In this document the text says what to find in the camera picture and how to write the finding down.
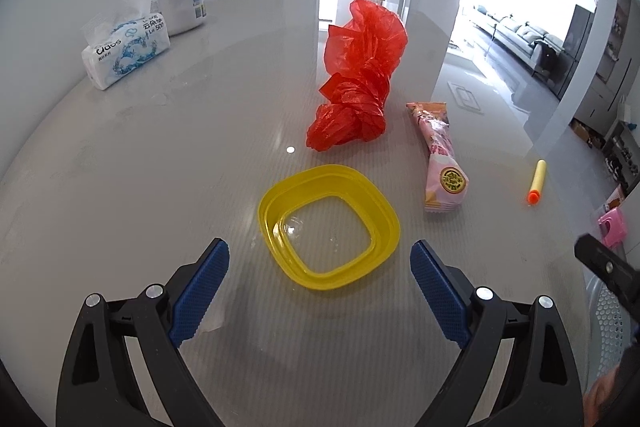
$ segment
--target blue gripper pad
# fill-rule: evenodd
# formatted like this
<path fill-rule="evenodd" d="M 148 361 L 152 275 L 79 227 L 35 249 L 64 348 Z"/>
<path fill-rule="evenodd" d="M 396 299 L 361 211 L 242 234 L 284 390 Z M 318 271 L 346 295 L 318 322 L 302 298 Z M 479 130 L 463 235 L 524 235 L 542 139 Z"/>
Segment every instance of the blue gripper pad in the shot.
<path fill-rule="evenodd" d="M 471 340 L 466 306 L 434 256 L 425 242 L 415 243 L 410 256 L 411 272 L 444 336 L 465 349 Z"/>
<path fill-rule="evenodd" d="M 219 241 L 174 304 L 169 339 L 180 347 L 193 337 L 229 269 L 229 247 Z"/>

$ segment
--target silver screw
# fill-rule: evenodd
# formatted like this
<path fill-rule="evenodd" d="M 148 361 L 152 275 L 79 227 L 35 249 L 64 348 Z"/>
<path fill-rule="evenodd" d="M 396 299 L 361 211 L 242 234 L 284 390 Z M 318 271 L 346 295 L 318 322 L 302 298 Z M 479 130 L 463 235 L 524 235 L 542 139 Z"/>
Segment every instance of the silver screw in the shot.
<path fill-rule="evenodd" d="M 84 304 L 89 306 L 89 308 L 93 308 L 98 302 L 100 302 L 100 296 L 97 293 L 92 293 L 86 298 Z"/>
<path fill-rule="evenodd" d="M 150 299 L 155 299 L 162 295 L 162 286 L 159 284 L 152 284 L 146 289 L 145 294 Z"/>
<path fill-rule="evenodd" d="M 490 301 L 494 298 L 494 293 L 489 288 L 478 288 L 476 290 L 476 295 L 481 298 L 483 301 Z"/>
<path fill-rule="evenodd" d="M 554 305 L 554 302 L 551 299 L 551 297 L 547 297 L 546 295 L 543 295 L 540 299 L 538 299 L 538 302 L 540 303 L 540 306 L 546 309 L 549 309 Z"/>

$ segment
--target glossy tabletop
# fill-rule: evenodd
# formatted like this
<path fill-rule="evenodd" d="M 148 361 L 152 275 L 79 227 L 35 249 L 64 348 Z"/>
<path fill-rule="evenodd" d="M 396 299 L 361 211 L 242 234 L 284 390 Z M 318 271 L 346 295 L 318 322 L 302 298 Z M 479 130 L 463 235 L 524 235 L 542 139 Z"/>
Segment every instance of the glossy tabletop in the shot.
<path fill-rule="evenodd" d="M 349 1 L 323 0 L 329 16 L 321 10 L 321 18 L 347 22 Z M 108 90 L 80 82 L 2 179 L 0 357 L 51 425 L 84 298 L 129 298 L 164 283 L 214 237 L 229 244 L 229 272 L 180 352 L 227 426 L 413 426 L 459 352 L 411 276 L 419 239 L 505 299 L 551 296 L 583 376 L 587 317 L 574 237 L 551 186 L 537 207 L 526 206 L 539 157 L 491 81 L 454 55 L 438 77 L 443 33 L 410 12 L 386 133 L 309 150 L 306 129 L 328 77 L 314 6 L 210 4 L 205 25 L 171 38 L 167 52 Z M 481 110 L 459 107 L 449 83 L 473 92 Z M 423 210 L 426 147 L 405 108 L 430 98 L 448 103 L 456 157 L 470 179 L 462 208 L 450 214 Z M 370 275 L 318 292 L 278 267 L 256 213 L 277 181 L 328 163 L 355 168 L 379 188 L 401 237 Z M 368 244 L 363 225 L 334 198 L 301 208 L 287 231 L 316 271 Z M 142 357 L 130 345 L 138 369 Z M 507 356 L 505 346 L 497 371 Z M 138 376 L 149 407 L 165 418 L 148 375 Z M 492 379 L 477 415 L 490 410 L 498 387 Z"/>

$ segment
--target gray couch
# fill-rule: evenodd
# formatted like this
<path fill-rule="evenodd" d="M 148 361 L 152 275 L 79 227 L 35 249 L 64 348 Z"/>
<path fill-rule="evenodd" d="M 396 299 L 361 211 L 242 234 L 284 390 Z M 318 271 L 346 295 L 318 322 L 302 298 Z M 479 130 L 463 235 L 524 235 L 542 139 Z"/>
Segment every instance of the gray couch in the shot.
<path fill-rule="evenodd" d="M 556 55 L 562 51 L 562 41 L 543 28 L 531 22 L 517 22 L 511 16 L 498 17 L 486 12 L 482 7 L 466 10 L 469 20 L 489 35 L 494 34 L 495 40 L 507 48 L 512 54 L 522 60 L 532 71 L 548 73 L 540 67 L 541 55 L 544 52 L 542 43 L 547 44 Z"/>

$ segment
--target sofa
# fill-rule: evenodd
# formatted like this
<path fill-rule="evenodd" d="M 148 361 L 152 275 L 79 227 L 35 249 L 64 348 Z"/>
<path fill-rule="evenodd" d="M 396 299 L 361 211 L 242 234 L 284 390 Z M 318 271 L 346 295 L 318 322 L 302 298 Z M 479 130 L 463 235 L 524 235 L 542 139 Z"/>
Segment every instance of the sofa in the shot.
<path fill-rule="evenodd" d="M 535 73 L 548 74 L 562 51 L 562 41 L 558 37 L 531 22 L 521 23 L 513 16 L 495 16 L 483 6 L 474 6 L 465 14 L 489 35 L 493 36 L 495 30 L 495 40 Z"/>

